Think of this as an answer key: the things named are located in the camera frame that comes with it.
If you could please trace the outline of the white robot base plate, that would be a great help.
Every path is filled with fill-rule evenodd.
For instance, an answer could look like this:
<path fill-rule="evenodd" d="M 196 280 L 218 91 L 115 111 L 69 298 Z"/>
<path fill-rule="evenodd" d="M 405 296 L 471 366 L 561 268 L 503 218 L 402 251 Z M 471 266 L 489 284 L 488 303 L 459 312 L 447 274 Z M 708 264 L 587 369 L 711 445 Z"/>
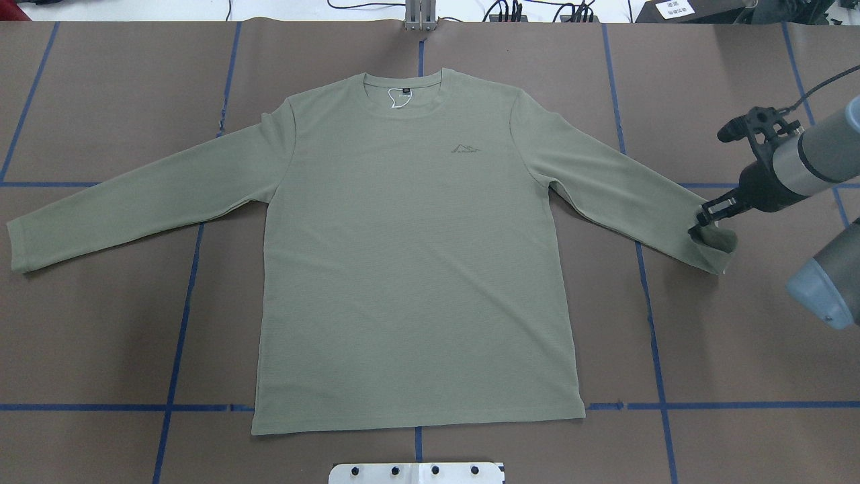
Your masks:
<path fill-rule="evenodd" d="M 505 483 L 502 463 L 387 462 L 343 463 L 329 472 L 329 483 Z"/>

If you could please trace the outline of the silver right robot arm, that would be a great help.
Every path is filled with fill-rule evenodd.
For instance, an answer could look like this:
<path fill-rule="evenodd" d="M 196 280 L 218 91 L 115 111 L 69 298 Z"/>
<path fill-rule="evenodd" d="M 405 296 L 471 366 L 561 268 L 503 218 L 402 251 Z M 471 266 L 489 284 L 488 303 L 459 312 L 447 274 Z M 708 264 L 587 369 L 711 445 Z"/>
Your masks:
<path fill-rule="evenodd" d="M 789 108 L 751 108 L 725 123 L 718 140 L 747 140 L 755 161 L 739 184 L 697 209 L 695 236 L 716 221 L 747 212 L 777 212 L 857 177 L 858 100 L 811 128 L 787 122 Z M 859 227 L 853 221 L 789 279 L 786 288 L 805 309 L 835 329 L 858 324 Z"/>

